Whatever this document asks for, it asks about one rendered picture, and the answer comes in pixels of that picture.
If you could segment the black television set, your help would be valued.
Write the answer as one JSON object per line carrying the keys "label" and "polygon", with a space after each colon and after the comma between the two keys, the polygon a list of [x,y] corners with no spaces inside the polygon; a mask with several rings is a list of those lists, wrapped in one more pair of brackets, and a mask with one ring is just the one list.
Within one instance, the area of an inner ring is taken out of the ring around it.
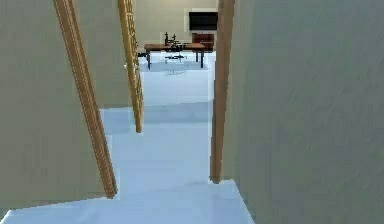
{"label": "black television set", "polygon": [[190,30],[216,30],[218,22],[217,12],[190,12]]}

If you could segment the dark brown wooden cabinet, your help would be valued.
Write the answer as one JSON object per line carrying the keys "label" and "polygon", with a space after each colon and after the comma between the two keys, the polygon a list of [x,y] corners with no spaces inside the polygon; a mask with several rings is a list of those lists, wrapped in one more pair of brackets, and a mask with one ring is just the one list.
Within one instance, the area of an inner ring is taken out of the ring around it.
{"label": "dark brown wooden cabinet", "polygon": [[192,42],[204,45],[207,52],[214,50],[215,39],[213,34],[193,33]]}

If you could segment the brown wooden table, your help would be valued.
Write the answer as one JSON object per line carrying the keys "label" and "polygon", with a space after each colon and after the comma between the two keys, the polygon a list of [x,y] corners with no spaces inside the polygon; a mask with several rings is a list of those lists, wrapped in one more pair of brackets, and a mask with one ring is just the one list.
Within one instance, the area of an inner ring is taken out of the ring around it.
{"label": "brown wooden table", "polygon": [[181,52],[181,51],[193,51],[199,55],[196,61],[200,62],[200,67],[203,68],[203,58],[205,52],[205,46],[200,43],[188,43],[181,45],[166,45],[166,44],[145,44],[144,50],[146,52],[147,67],[151,69],[151,56],[150,54],[153,51],[171,51],[171,52]]}

